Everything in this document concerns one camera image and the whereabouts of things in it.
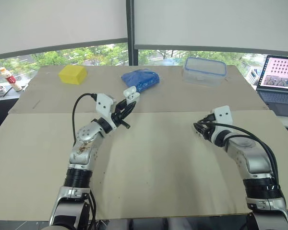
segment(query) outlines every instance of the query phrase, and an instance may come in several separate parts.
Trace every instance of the clear plastic food container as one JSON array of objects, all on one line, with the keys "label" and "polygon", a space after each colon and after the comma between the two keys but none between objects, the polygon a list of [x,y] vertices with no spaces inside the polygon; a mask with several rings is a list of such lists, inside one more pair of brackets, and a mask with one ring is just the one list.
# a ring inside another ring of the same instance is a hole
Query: clear plastic food container
[{"label": "clear plastic food container", "polygon": [[186,82],[217,86],[226,76],[226,64],[203,58],[188,57],[183,66],[183,78]]}]

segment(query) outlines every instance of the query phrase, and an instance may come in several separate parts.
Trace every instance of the window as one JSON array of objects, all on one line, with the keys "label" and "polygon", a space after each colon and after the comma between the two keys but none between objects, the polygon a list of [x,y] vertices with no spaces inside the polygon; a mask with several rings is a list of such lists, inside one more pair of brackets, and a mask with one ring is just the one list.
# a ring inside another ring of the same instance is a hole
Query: window
[{"label": "window", "polygon": [[[0,59],[0,67],[9,70],[17,81],[29,82],[45,65],[128,65],[127,43],[49,51]],[[0,75],[0,85],[9,85]]]},{"label": "window", "polygon": [[139,65],[163,65],[163,66],[182,66],[188,57],[206,58],[211,60],[223,61],[227,65],[235,65],[241,74],[248,80],[252,71],[257,73],[256,78],[260,77],[266,55],[247,54],[233,52],[211,52],[211,51],[181,51],[181,50],[139,50]]}]

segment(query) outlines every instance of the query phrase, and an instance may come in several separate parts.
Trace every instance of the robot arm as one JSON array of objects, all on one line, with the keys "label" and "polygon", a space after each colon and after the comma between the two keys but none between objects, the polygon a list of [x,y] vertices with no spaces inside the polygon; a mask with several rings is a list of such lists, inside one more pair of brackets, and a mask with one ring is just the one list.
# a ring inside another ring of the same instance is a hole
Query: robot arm
[{"label": "robot arm", "polygon": [[[48,229],[59,226],[69,230],[88,228],[90,207],[93,206],[90,195],[95,206],[90,179],[98,158],[98,149],[109,132],[120,125],[130,127],[124,118],[134,109],[140,96],[134,86],[126,89],[124,95],[126,99],[116,104],[116,100],[106,94],[91,94],[101,117],[80,128],[76,134],[66,178],[56,198]],[[94,222],[96,208],[92,209],[92,213]]]},{"label": "robot arm", "polygon": [[236,162],[245,186],[247,206],[252,210],[247,215],[248,229],[288,230],[286,202],[278,184],[274,155],[269,156],[266,151],[269,148],[263,142],[264,149],[257,147],[254,135],[233,132],[235,126],[232,126],[228,106],[214,109],[206,118],[194,123],[194,127],[205,139],[224,147]]}]

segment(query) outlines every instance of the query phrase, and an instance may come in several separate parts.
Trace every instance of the laptop screen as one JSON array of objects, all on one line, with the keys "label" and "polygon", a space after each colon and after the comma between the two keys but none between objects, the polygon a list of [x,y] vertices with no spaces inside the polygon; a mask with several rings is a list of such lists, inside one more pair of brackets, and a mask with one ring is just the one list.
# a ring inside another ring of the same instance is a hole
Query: laptop screen
[{"label": "laptop screen", "polygon": [[268,55],[258,86],[259,88],[288,90],[288,57]]}]

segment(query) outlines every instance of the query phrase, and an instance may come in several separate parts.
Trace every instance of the white roller shade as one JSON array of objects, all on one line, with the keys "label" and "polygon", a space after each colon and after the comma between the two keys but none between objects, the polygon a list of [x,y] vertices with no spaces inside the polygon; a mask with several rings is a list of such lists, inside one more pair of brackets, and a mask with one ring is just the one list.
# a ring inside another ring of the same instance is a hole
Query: white roller shade
[{"label": "white roller shade", "polygon": [[288,0],[134,0],[135,48],[288,52]]},{"label": "white roller shade", "polygon": [[126,37],[125,0],[0,0],[0,54]]}]

